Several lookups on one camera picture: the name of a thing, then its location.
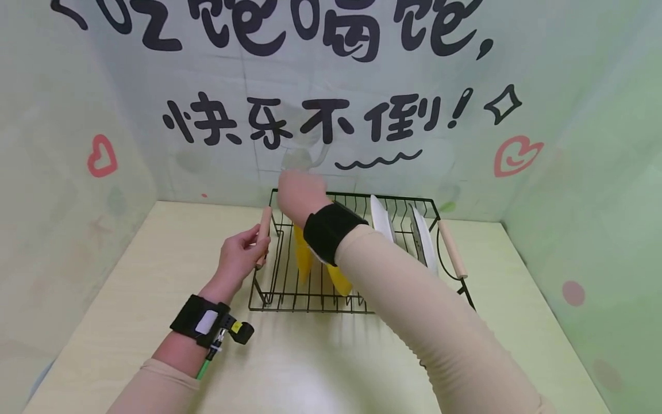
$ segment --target wavy line drawing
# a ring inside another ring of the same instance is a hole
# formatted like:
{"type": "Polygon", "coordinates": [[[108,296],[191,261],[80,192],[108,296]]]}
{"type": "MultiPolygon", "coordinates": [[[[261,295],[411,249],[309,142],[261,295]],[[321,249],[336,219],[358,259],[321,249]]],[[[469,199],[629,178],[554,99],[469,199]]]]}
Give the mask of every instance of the wavy line drawing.
{"type": "Polygon", "coordinates": [[[61,5],[60,0],[51,0],[50,9],[54,12],[62,13],[63,15],[75,21],[81,30],[87,30],[87,22],[85,19],[83,19],[81,15],[71,10],[69,7],[61,5]]]}
{"type": "Polygon", "coordinates": [[[413,159],[415,159],[415,158],[418,158],[418,156],[421,155],[422,153],[423,153],[423,150],[418,150],[418,152],[417,152],[416,154],[414,154],[414,155],[412,155],[412,156],[409,156],[409,155],[403,154],[402,152],[398,152],[398,154],[395,156],[395,158],[393,158],[391,161],[387,161],[387,160],[385,160],[385,159],[382,158],[382,157],[377,157],[377,158],[376,158],[374,161],[372,161],[370,164],[363,164],[363,163],[361,163],[361,162],[359,162],[359,161],[354,161],[354,162],[352,162],[350,165],[348,165],[348,166],[344,166],[344,165],[339,164],[339,163],[336,162],[336,167],[337,167],[339,170],[345,170],[345,171],[347,171],[347,170],[351,170],[351,169],[354,168],[354,167],[364,168],[364,169],[372,168],[372,167],[374,167],[374,166],[376,166],[377,164],[380,164],[380,163],[382,163],[382,164],[384,164],[384,165],[387,165],[387,166],[390,166],[391,164],[395,164],[395,162],[397,162],[398,160],[407,160],[407,161],[411,161],[411,160],[413,160],[413,159]]]}

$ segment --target black wire dish rack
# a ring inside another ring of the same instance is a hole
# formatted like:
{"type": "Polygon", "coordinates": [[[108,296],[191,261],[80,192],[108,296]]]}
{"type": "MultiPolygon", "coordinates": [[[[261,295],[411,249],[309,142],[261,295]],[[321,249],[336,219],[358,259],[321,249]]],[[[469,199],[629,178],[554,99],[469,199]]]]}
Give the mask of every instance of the black wire dish rack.
{"type": "MultiPolygon", "coordinates": [[[[275,259],[267,257],[267,264],[253,273],[253,283],[248,301],[248,309],[251,311],[273,311],[273,312],[329,312],[329,313],[374,313],[365,302],[360,292],[355,289],[348,296],[342,296],[336,291],[329,278],[326,266],[316,259],[307,281],[301,283],[301,275],[297,268],[295,256],[295,245],[293,242],[293,224],[280,210],[277,209],[276,195],[278,189],[271,190],[269,206],[272,207],[271,214],[271,237],[277,237],[277,248],[269,251],[269,255],[275,255],[275,259]]],[[[370,194],[338,193],[329,191],[329,198],[342,203],[354,210],[364,219],[370,215],[370,194]]],[[[382,205],[386,208],[391,225],[395,232],[396,243],[404,248],[409,254],[418,258],[418,252],[414,245],[413,232],[407,217],[407,204],[413,204],[421,212],[426,222],[430,225],[428,231],[432,232],[440,220],[439,211],[431,199],[415,197],[393,197],[376,195],[382,205]]],[[[442,269],[457,285],[457,292],[464,295],[470,306],[474,307],[469,288],[464,278],[457,278],[450,274],[444,265],[440,254],[439,229],[436,229],[437,256],[442,269]]]]}

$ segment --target heart drawing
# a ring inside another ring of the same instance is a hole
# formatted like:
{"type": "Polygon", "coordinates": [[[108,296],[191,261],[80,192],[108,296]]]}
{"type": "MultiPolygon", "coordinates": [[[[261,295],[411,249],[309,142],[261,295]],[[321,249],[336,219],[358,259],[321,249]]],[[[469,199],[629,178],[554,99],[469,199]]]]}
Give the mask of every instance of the heart drawing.
{"type": "Polygon", "coordinates": [[[506,140],[501,146],[498,148],[496,151],[496,156],[495,156],[495,177],[501,178],[501,177],[509,177],[517,174],[520,171],[525,170],[528,168],[531,164],[533,164],[534,160],[540,154],[540,151],[542,151],[542,148],[545,146],[544,142],[536,142],[535,144],[532,144],[531,141],[527,136],[524,135],[518,135],[518,136],[513,136],[512,138],[506,140]],[[511,156],[506,157],[506,165],[507,167],[511,167],[512,169],[506,168],[506,170],[503,170],[503,153],[508,149],[508,147],[512,145],[518,145],[520,146],[520,151],[517,153],[519,157],[522,157],[519,160],[514,160],[511,156]],[[525,155],[532,153],[531,158],[529,158],[528,161],[526,161],[525,155]]]}
{"type": "Polygon", "coordinates": [[[105,135],[99,134],[92,140],[92,154],[87,157],[87,169],[96,178],[105,177],[117,171],[115,150],[113,150],[113,145],[105,135]],[[110,158],[110,164],[97,166],[97,161],[101,159],[104,151],[108,154],[108,158],[110,158]]]}

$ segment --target pink dot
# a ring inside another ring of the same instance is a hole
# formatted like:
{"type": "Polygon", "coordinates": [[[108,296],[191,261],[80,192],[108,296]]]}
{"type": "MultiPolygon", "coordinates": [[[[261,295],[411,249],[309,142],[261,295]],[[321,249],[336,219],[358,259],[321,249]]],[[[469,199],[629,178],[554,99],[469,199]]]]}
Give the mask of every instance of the pink dot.
{"type": "Polygon", "coordinates": [[[623,381],[616,369],[605,360],[593,361],[593,374],[595,378],[609,391],[620,391],[623,388],[623,381]]]}
{"type": "Polygon", "coordinates": [[[582,285],[574,280],[569,280],[563,284],[563,297],[568,304],[572,306],[581,306],[584,303],[586,293],[582,285]]]}

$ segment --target beige arm sleeve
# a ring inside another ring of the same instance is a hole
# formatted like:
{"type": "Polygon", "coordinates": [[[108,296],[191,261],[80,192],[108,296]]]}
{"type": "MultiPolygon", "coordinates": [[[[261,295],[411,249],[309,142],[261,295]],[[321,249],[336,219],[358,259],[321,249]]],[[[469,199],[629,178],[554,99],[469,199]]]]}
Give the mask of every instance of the beige arm sleeve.
{"type": "Polygon", "coordinates": [[[381,233],[357,227],[336,263],[425,365],[443,414],[554,412],[466,300],[381,233]]]}
{"type": "Polygon", "coordinates": [[[107,414],[184,414],[199,389],[198,380],[149,359],[140,367],[107,414]]]}

